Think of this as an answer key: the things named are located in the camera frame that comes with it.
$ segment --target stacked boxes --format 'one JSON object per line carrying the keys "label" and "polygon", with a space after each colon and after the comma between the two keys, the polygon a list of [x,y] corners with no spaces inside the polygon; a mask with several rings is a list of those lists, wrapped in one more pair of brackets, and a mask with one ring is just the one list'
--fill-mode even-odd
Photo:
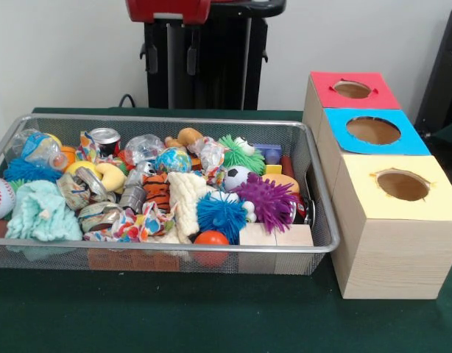
{"label": "stacked boxes", "polygon": [[339,220],[344,298],[436,298],[452,265],[452,186],[381,75],[311,73],[303,122]]}

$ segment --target green tablecloth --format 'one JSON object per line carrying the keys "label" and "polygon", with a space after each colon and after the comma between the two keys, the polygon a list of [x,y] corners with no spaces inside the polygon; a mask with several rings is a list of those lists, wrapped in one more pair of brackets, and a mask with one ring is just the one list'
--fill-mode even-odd
{"label": "green tablecloth", "polygon": [[[128,111],[232,115],[38,109]],[[345,301],[329,257],[310,277],[0,270],[0,352],[312,351],[452,352],[452,270],[436,301]]]}

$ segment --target round opening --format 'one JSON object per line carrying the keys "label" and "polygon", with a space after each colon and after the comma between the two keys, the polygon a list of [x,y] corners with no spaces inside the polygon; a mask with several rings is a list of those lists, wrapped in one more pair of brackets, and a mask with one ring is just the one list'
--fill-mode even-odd
{"label": "round opening", "polygon": [[388,121],[361,116],[347,123],[348,132],[359,140],[374,145],[389,145],[401,137],[400,130]]}
{"label": "round opening", "polygon": [[372,92],[368,86],[354,81],[339,81],[333,88],[341,96],[352,99],[367,98]]}
{"label": "round opening", "polygon": [[380,174],[377,183],[388,195],[406,201],[417,201],[429,194],[427,182],[410,171],[387,171]]}

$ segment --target blue fuzzy ball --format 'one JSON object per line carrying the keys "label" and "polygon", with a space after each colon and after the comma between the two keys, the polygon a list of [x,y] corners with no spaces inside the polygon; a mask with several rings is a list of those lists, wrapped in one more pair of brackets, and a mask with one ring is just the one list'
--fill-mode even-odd
{"label": "blue fuzzy ball", "polygon": [[239,232],[246,226],[247,211],[243,201],[212,199],[208,193],[197,204],[198,224],[202,232],[217,230],[231,245],[239,244]]}
{"label": "blue fuzzy ball", "polygon": [[56,182],[63,173],[56,171],[50,167],[43,167],[28,163],[22,158],[15,158],[4,171],[4,178],[8,182],[14,180],[25,179],[26,181],[34,180],[48,180],[49,182]]}

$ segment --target black cable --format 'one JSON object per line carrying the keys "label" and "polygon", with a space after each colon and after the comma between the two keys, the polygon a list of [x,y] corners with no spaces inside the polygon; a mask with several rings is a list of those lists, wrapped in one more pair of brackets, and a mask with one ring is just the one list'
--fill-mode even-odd
{"label": "black cable", "polygon": [[128,93],[126,93],[124,96],[122,96],[120,103],[118,104],[119,107],[123,107],[124,101],[126,101],[126,98],[128,98],[131,102],[131,106],[133,108],[136,108],[135,100],[132,98],[132,96]]}

